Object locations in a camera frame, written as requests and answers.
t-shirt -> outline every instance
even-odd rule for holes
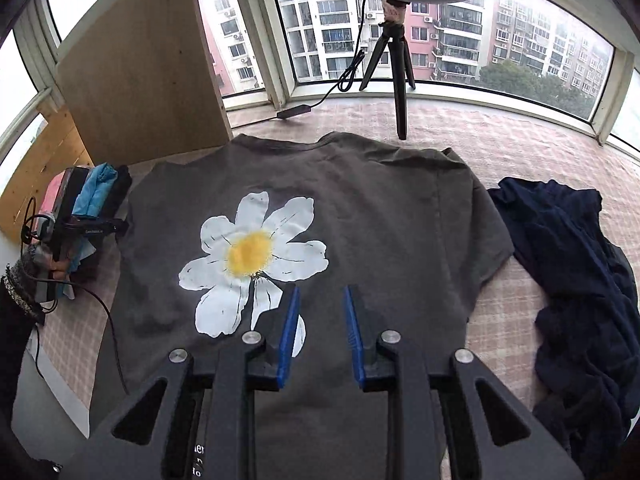
[[[513,251],[453,150],[345,132],[313,144],[240,135],[190,164],[158,164],[127,219],[111,314],[130,389],[174,348],[216,351],[276,308],[285,283],[299,286],[289,381],[255,395],[263,480],[384,477],[386,394],[353,378],[346,285],[423,350],[431,374],[447,374],[480,288]],[[113,355],[107,329],[92,428],[122,398]]]

wood paneling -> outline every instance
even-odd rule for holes
[[[92,160],[133,164],[231,138],[197,0],[116,0],[58,63]]]
[[[14,242],[20,241],[30,197],[35,197],[37,211],[54,176],[71,166],[92,164],[68,109],[49,116],[47,122],[0,196],[0,229]]]

tripod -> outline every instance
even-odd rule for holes
[[[411,65],[409,46],[404,38],[404,25],[402,23],[385,21],[382,24],[382,34],[376,41],[376,46],[371,54],[371,59],[365,70],[362,83],[360,83],[360,91],[364,90],[369,84],[373,71],[378,66],[380,57],[387,44],[391,58],[391,75],[394,80],[396,129],[399,139],[406,140],[406,87],[404,86],[404,74],[406,73],[406,79],[414,90],[415,79],[414,67]]]

green foliage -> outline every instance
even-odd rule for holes
[[[579,89],[565,88],[556,76],[540,77],[526,66],[512,62],[491,64],[480,69],[478,86],[518,97],[525,97],[588,119],[595,100]]]

navy blue garment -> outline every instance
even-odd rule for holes
[[[629,262],[600,230],[602,197],[555,180],[490,189],[515,257],[548,295],[536,318],[536,417],[587,478],[605,470],[640,406],[640,315]]]

